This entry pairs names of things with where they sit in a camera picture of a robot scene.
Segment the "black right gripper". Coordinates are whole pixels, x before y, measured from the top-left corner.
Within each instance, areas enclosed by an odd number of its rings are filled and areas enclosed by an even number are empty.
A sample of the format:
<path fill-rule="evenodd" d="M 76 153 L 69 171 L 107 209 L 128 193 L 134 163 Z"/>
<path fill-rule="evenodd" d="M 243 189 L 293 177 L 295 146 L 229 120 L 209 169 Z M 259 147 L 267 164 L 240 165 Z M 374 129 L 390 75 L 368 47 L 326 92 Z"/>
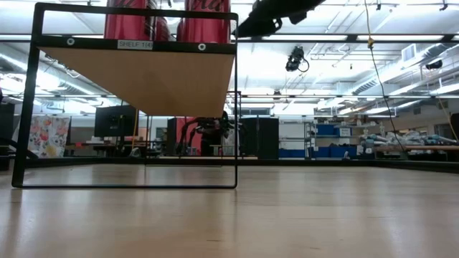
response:
<path fill-rule="evenodd" d="M 282 27 L 281 18 L 288 17 L 292 24 L 303 21 L 325 0 L 262 0 L 250 17 L 237 28 L 237 37 L 267 37 Z"/>

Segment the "black cabinet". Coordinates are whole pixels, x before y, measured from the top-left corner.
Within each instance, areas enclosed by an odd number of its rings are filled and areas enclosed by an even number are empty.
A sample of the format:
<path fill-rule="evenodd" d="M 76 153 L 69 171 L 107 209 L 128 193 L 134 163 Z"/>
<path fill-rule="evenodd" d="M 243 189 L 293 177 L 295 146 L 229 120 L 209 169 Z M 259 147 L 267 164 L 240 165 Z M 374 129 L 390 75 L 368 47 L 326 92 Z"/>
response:
<path fill-rule="evenodd" d="M 240 145 L 242 154 L 260 160 L 279 158 L 279 120 L 277 118 L 241 119 Z"/>

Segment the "metal rack with blue bins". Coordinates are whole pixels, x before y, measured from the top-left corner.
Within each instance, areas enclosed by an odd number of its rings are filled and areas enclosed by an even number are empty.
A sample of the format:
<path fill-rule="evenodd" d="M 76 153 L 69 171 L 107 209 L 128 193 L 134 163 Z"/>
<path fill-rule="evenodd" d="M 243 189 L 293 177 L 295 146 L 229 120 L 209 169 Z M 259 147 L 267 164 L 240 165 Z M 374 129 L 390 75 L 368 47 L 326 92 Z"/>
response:
<path fill-rule="evenodd" d="M 357 155 L 353 129 L 332 124 L 313 124 L 306 132 L 305 147 L 311 159 L 343 159 Z"/>

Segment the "orange-red panel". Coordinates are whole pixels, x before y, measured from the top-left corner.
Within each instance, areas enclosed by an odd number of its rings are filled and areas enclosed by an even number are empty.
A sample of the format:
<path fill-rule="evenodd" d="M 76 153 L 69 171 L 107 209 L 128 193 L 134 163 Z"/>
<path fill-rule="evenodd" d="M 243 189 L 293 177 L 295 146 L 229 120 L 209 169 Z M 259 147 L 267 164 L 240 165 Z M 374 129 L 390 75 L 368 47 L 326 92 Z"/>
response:
<path fill-rule="evenodd" d="M 193 146 L 191 132 L 198 126 L 198 118 L 185 117 L 176 119 L 176 147 L 178 155 L 184 155 Z"/>

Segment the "blue storage bins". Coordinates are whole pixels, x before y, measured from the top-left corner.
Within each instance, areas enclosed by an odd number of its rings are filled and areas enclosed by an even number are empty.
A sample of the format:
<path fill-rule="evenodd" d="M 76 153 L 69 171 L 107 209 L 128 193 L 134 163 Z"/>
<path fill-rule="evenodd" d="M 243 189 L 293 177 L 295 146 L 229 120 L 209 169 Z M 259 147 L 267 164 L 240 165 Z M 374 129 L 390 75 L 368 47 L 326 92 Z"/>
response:
<path fill-rule="evenodd" d="M 279 150 L 279 158 L 302 158 L 306 156 L 304 149 L 284 149 Z"/>

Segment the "black monitor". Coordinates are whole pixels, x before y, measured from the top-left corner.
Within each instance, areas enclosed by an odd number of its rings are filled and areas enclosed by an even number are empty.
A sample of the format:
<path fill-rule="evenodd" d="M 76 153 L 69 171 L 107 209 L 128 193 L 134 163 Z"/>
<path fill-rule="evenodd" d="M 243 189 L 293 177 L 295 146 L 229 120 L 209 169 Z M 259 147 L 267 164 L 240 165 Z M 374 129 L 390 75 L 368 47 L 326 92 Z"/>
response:
<path fill-rule="evenodd" d="M 95 137 L 137 136 L 138 110 L 131 105 L 98 107 L 95 112 Z"/>

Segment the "wooden workbench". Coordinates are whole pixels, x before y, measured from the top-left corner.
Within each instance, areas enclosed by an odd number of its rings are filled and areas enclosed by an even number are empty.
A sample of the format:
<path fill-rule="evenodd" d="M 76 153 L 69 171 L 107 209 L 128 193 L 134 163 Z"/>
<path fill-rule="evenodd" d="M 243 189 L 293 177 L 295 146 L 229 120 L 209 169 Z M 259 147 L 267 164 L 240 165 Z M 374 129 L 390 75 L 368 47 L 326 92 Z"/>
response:
<path fill-rule="evenodd" d="M 459 145 L 387 145 L 373 147 L 375 152 L 400 152 L 400 151 L 459 151 Z"/>

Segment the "floral cloth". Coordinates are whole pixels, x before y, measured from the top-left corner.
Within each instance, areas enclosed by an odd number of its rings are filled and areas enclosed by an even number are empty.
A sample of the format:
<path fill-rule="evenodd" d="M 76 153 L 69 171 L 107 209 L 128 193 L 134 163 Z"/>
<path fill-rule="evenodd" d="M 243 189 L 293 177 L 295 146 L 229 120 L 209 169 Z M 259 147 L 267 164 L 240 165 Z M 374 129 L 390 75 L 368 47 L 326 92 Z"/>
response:
<path fill-rule="evenodd" d="M 71 117 L 33 116 L 28 150 L 39 158 L 62 158 L 70 123 Z"/>

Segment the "wooden shelf black metal frame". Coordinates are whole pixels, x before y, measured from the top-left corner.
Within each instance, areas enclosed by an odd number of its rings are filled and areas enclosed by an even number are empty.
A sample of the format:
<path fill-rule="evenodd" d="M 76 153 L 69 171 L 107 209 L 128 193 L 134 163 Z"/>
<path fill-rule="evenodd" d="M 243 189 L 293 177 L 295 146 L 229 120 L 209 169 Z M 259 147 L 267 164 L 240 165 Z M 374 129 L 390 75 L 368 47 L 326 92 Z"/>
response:
<path fill-rule="evenodd" d="M 109 93 L 152 116 L 217 117 L 237 81 L 238 43 L 158 42 L 48 36 L 46 11 L 224 20 L 236 13 L 132 9 L 38 2 L 34 6 L 27 79 L 11 184 L 26 188 L 29 131 L 41 52 L 61 61 Z"/>

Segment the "black aluminium rig frame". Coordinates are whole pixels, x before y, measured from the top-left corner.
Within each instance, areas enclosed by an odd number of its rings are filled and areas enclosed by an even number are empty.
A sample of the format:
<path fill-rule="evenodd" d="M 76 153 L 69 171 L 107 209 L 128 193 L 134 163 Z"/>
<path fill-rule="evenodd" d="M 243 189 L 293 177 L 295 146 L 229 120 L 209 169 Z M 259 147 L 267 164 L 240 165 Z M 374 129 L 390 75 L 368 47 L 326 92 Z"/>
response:
<path fill-rule="evenodd" d="M 25 168 L 47 168 L 58 166 L 83 166 L 90 164 L 116 164 L 116 165 L 152 165 L 152 166 L 299 166 L 299 167 L 376 167 L 394 168 L 416 171 L 431 171 L 440 173 L 459 174 L 459 163 L 437 161 L 399 161 L 399 160 L 253 160 L 241 159 L 210 159 L 210 158 L 166 158 L 166 159 L 141 159 L 141 158 L 43 158 L 27 159 Z"/>

